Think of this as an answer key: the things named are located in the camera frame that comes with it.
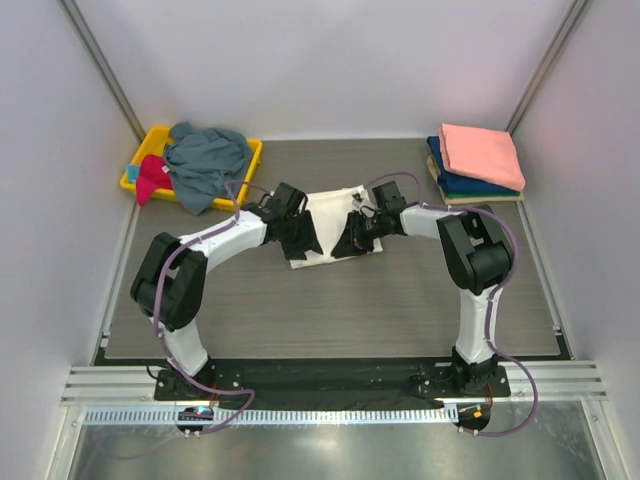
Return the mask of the cream white t shirt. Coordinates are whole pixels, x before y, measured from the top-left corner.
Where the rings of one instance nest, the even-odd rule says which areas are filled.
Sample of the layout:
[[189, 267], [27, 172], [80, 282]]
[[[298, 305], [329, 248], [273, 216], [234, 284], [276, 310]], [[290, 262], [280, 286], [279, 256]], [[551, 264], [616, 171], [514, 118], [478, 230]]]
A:
[[375, 204], [370, 200], [363, 185], [309, 194], [307, 210], [311, 213], [322, 253], [306, 251], [305, 259], [289, 261], [291, 269], [330, 264], [367, 255], [367, 251], [354, 247], [349, 239], [346, 239], [347, 245], [340, 247], [337, 253], [334, 253], [334, 249], [345, 232], [348, 214], [358, 211], [372, 216], [374, 208]]

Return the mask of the yellow plastic bin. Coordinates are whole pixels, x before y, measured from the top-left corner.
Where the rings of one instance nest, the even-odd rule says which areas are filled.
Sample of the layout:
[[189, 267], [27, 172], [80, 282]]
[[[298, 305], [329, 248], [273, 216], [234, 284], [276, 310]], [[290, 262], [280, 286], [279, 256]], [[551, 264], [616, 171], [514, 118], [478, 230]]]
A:
[[[247, 200], [249, 184], [254, 180], [263, 152], [261, 140], [248, 138], [247, 143], [252, 155], [242, 182], [236, 184], [235, 200], [239, 206]], [[170, 185], [168, 173], [161, 171], [162, 155], [169, 144], [173, 144], [170, 127], [152, 127], [120, 178], [120, 187], [132, 193], [140, 206], [150, 199], [179, 202]]]

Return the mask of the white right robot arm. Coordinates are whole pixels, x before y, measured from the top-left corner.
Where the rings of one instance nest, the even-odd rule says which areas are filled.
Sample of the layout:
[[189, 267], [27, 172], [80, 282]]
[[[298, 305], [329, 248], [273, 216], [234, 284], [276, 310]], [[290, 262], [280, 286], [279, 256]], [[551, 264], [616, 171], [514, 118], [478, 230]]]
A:
[[497, 376], [499, 354], [493, 341], [498, 303], [515, 263], [513, 243], [490, 210], [449, 209], [409, 203], [397, 184], [372, 190], [374, 205], [355, 196], [344, 230], [331, 255], [362, 256], [389, 235], [438, 240], [447, 271], [460, 293], [459, 333], [451, 353], [449, 381], [458, 393], [483, 391]]

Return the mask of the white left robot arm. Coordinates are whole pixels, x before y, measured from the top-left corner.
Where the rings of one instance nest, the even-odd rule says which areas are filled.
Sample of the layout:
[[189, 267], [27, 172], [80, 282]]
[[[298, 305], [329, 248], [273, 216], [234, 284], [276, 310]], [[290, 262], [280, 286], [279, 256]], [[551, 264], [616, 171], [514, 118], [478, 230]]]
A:
[[285, 258], [320, 253], [308, 196], [280, 183], [259, 202], [237, 205], [234, 214], [199, 232], [175, 237], [163, 232], [152, 240], [131, 286], [131, 298], [149, 315], [177, 387], [198, 400], [216, 394], [210, 357], [196, 325], [207, 274], [232, 257], [270, 242]]

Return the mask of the folded beige t shirt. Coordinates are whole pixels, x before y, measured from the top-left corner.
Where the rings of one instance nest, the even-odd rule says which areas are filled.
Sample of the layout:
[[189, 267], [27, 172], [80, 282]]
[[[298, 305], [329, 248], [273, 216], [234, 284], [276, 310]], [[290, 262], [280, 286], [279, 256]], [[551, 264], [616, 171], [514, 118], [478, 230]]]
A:
[[[438, 178], [438, 174], [440, 173], [440, 170], [438, 169], [434, 157], [432, 155], [430, 155], [427, 159], [427, 169], [429, 171], [430, 176], [432, 177], [432, 179], [434, 180], [434, 182], [437, 182], [437, 178]], [[487, 203], [506, 203], [506, 202], [521, 202], [524, 200], [524, 194], [523, 197], [521, 197], [520, 199], [518, 199], [517, 201], [515, 199], [506, 199], [506, 198], [502, 198], [502, 201], [498, 201], [498, 198], [490, 198], [490, 199], [480, 199], [480, 198], [471, 198], [471, 199], [448, 199], [446, 198], [443, 193], [444, 190], [439, 186], [439, 184], [436, 184], [436, 188], [439, 192], [439, 195], [441, 197], [441, 199], [443, 200], [443, 202], [446, 205], [480, 205], [480, 204], [487, 204]]]

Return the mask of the folded navy blue t shirt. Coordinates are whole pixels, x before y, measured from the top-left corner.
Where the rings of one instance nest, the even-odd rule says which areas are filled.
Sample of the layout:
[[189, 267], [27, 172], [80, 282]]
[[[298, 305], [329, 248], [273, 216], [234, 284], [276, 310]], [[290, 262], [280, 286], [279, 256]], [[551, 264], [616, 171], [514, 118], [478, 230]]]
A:
[[429, 136], [426, 139], [426, 143], [431, 151], [437, 168], [437, 183], [447, 196], [452, 198], [463, 198], [472, 196], [516, 197], [519, 195], [519, 192], [499, 185], [448, 172], [444, 168], [439, 137]]

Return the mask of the grey blue t shirt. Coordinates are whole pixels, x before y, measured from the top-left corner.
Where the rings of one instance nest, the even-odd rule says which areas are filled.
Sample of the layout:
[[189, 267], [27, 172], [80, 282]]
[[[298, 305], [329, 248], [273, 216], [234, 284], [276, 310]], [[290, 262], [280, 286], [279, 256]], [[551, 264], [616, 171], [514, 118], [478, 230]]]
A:
[[180, 122], [170, 128], [169, 137], [164, 163], [173, 191], [189, 213], [203, 213], [215, 199], [227, 196], [226, 182], [245, 178], [253, 152], [241, 133]]

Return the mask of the magenta red t shirt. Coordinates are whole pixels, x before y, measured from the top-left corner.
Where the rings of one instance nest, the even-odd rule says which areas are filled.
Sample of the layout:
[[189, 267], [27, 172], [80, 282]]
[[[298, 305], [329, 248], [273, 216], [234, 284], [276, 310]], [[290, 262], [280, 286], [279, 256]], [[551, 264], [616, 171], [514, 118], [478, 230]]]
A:
[[146, 155], [140, 165], [140, 174], [135, 185], [139, 206], [143, 206], [159, 189], [172, 191], [169, 168], [164, 159], [157, 155]]

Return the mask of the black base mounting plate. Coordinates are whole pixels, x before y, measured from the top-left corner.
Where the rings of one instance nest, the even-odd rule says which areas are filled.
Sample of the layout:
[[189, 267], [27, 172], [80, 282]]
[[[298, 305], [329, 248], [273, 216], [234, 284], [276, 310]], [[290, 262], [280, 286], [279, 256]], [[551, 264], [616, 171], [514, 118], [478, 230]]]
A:
[[223, 396], [202, 391], [174, 368], [158, 372], [156, 401], [210, 401], [237, 409], [251, 389], [253, 410], [391, 411], [436, 408], [449, 399], [507, 398], [511, 389], [505, 368], [491, 376], [464, 378], [445, 358], [352, 359], [215, 359], [196, 380], [225, 390]]

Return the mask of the folded pink t shirt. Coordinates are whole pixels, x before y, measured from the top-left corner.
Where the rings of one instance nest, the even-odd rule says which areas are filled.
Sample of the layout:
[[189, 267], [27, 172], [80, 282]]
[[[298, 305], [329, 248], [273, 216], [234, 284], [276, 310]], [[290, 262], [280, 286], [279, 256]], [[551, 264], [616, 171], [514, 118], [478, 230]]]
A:
[[443, 123], [438, 136], [447, 172], [513, 191], [524, 189], [526, 180], [508, 132]]

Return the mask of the light blue cloth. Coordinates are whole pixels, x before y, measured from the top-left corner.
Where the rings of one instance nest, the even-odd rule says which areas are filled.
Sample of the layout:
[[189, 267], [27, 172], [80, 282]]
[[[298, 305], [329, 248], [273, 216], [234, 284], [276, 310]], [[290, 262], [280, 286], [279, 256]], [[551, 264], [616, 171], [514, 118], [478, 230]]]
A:
[[126, 167], [126, 178], [127, 181], [131, 184], [135, 184], [140, 174], [140, 166], [129, 164]]

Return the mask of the aluminium frame rail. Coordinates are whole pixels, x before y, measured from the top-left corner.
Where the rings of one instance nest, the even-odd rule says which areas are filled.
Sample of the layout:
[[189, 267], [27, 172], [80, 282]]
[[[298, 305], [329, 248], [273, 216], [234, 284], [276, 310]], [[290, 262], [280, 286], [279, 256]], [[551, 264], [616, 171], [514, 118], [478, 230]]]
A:
[[[525, 364], [535, 383], [513, 364], [505, 366], [515, 401], [530, 401], [537, 391], [541, 401], [603, 401], [605, 385], [591, 361], [533, 361]], [[71, 369], [62, 406], [143, 405], [152, 401], [159, 369], [143, 366], [89, 366]]]

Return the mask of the left aluminium corner post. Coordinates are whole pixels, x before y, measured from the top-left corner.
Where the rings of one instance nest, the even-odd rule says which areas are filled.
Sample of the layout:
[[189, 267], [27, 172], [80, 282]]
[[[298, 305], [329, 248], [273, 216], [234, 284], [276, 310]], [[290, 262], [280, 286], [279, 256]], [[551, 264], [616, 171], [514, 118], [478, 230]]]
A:
[[72, 29], [87, 52], [132, 134], [139, 143], [142, 143], [146, 136], [146, 131], [77, 2], [74, 0], [59, 0], [58, 4], [66, 15]]

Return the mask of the aluminium corner post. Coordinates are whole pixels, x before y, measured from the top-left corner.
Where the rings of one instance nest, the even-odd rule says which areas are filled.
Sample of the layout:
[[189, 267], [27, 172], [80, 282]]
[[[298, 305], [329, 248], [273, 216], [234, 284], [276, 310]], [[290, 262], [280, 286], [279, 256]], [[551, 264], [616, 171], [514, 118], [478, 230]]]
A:
[[139, 143], [142, 143], [146, 136], [146, 131], [77, 2], [74, 0], [59, 0], [58, 4], [66, 15], [72, 29], [87, 52], [132, 134]]
[[533, 75], [527, 83], [509, 122], [506, 131], [514, 135], [526, 114], [530, 110], [536, 96], [560, 60], [572, 36], [592, 6], [592, 0], [573, 0], [563, 15], [562, 20], [551, 37]]

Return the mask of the right aluminium corner post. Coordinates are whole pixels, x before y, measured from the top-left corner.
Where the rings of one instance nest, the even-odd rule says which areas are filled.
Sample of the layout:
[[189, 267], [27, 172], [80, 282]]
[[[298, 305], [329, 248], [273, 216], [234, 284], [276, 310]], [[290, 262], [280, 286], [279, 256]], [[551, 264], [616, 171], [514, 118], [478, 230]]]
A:
[[514, 135], [526, 114], [530, 110], [536, 96], [560, 60], [572, 36], [592, 6], [592, 0], [573, 0], [563, 15], [562, 20], [551, 37], [533, 75], [527, 83], [509, 122], [506, 131]]

